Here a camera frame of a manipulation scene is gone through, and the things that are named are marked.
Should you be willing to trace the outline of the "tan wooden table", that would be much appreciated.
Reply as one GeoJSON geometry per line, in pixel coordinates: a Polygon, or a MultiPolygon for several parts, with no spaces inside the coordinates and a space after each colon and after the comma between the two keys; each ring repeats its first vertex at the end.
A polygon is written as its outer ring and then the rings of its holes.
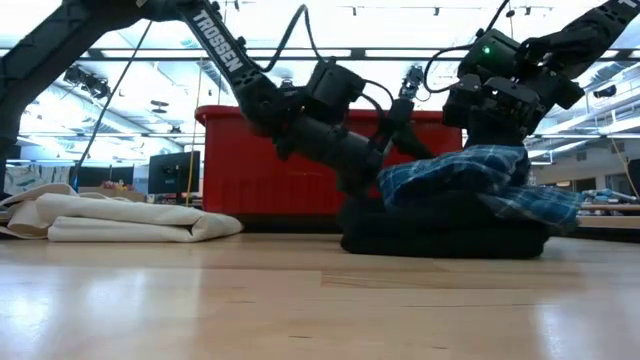
{"type": "Polygon", "coordinates": [[[640,230],[640,205],[584,204],[582,211],[620,212],[620,215],[579,215],[579,225],[584,228],[640,230]]]}

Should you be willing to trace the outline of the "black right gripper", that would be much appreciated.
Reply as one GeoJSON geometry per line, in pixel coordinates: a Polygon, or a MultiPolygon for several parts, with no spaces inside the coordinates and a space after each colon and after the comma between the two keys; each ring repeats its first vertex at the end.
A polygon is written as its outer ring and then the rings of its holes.
{"type": "Polygon", "coordinates": [[[473,145],[523,147],[546,109],[538,94],[504,77],[482,81],[464,75],[450,91],[442,110],[442,123],[465,129],[473,145]]]}

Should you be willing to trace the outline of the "blue plaid shorts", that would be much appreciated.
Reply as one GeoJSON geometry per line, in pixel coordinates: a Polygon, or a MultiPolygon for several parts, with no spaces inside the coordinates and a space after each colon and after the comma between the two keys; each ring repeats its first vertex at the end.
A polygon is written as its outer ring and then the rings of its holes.
{"type": "Polygon", "coordinates": [[[498,218],[531,220],[560,231],[577,226],[584,197],[529,183],[531,164],[523,146],[473,145],[387,167],[377,185],[389,210],[424,206],[429,197],[469,192],[498,218]]]}

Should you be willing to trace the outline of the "black garment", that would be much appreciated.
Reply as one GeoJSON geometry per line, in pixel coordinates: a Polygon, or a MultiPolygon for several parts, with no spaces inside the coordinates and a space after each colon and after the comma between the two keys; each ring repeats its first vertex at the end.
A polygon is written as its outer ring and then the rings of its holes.
{"type": "Polygon", "coordinates": [[[397,211],[380,198],[345,200],[337,216],[340,245],[352,254],[419,258],[530,259],[550,229],[530,220],[496,217],[471,193],[436,195],[425,206],[397,211]]]}

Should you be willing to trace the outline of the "black computer monitor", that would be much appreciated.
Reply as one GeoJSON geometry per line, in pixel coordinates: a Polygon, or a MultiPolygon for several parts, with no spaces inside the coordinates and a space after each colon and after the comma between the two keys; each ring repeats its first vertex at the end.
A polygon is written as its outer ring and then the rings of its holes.
{"type": "Polygon", "coordinates": [[[171,194],[199,191],[200,152],[154,155],[149,160],[148,193],[171,194]]]}

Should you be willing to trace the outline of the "red plastic bin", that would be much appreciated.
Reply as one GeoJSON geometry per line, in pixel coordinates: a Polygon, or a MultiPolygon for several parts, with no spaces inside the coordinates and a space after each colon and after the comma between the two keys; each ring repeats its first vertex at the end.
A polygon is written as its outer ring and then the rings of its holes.
{"type": "Polygon", "coordinates": [[[195,112],[205,127],[202,205],[228,215],[333,215],[345,195],[336,173],[297,154],[277,158],[235,106],[205,105],[195,112]]]}

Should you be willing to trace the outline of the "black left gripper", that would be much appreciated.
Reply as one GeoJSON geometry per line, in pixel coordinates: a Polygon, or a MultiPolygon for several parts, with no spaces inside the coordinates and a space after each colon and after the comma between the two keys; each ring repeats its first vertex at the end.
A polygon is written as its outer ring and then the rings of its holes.
{"type": "MultiPolygon", "coordinates": [[[[339,189],[350,195],[364,194],[371,187],[384,160],[383,152],[369,138],[307,116],[289,127],[289,140],[297,154],[332,169],[339,189]]],[[[434,157],[410,125],[397,128],[391,140],[400,154],[418,160],[434,157]]]]}

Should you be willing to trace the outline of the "white folded tote bag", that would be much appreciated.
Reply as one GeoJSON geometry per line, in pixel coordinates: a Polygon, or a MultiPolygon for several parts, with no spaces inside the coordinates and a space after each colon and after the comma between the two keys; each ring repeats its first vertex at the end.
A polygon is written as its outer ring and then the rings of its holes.
{"type": "Polygon", "coordinates": [[[243,231],[229,215],[48,184],[0,201],[0,234],[50,242],[196,243],[243,231]]]}

